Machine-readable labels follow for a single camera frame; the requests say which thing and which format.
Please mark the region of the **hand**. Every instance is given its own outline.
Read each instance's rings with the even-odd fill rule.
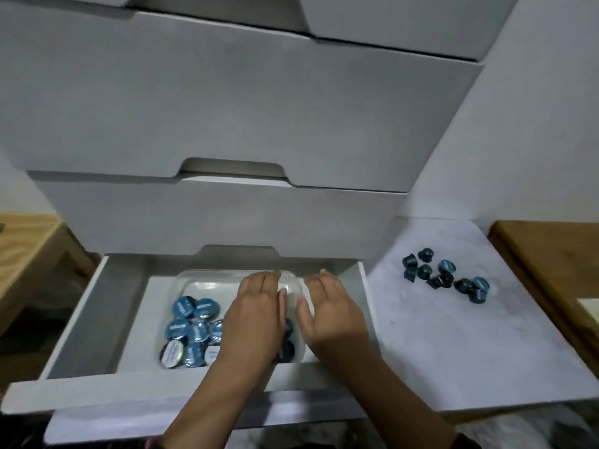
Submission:
[[[279,352],[285,333],[287,291],[280,271],[258,272],[242,280],[223,319],[217,362],[258,379]]]
[[[371,351],[362,310],[348,296],[337,277],[324,269],[304,278],[314,304],[314,317],[304,297],[296,312],[305,342],[335,373]]]

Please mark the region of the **clear plastic container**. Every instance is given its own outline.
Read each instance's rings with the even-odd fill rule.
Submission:
[[[191,296],[195,300],[208,297],[218,302],[221,306],[220,313],[212,319],[220,320],[225,317],[227,310],[237,296],[237,290],[241,281],[249,274],[258,271],[234,270],[234,269],[190,269],[183,271],[173,280],[173,284],[165,300],[165,305],[162,311],[162,328],[166,328],[170,321],[173,320],[171,307],[173,302],[180,296]],[[294,325],[294,331],[289,340],[295,346],[295,355],[292,359],[293,363],[300,363],[306,352],[305,342],[300,335],[300,327],[295,316],[295,302],[300,296],[306,296],[300,279],[289,271],[281,271],[279,279],[279,290],[287,289],[287,317]],[[160,332],[162,335],[156,341],[156,356],[167,342],[164,338],[164,330]]]

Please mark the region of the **person's right hand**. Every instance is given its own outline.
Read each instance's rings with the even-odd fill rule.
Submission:
[[[340,373],[371,350],[366,320],[333,274],[323,269],[320,274],[305,277],[304,282],[314,316],[305,298],[299,298],[296,312],[301,335],[321,362]]]

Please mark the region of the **person's left arm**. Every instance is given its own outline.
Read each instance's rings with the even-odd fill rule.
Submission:
[[[285,333],[280,272],[246,277],[223,319],[221,350],[162,437],[166,449],[222,449]]]

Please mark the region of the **black sleeve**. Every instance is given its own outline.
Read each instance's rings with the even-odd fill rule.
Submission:
[[[482,449],[477,442],[467,438],[463,433],[458,435],[458,438],[453,442],[451,449]]]

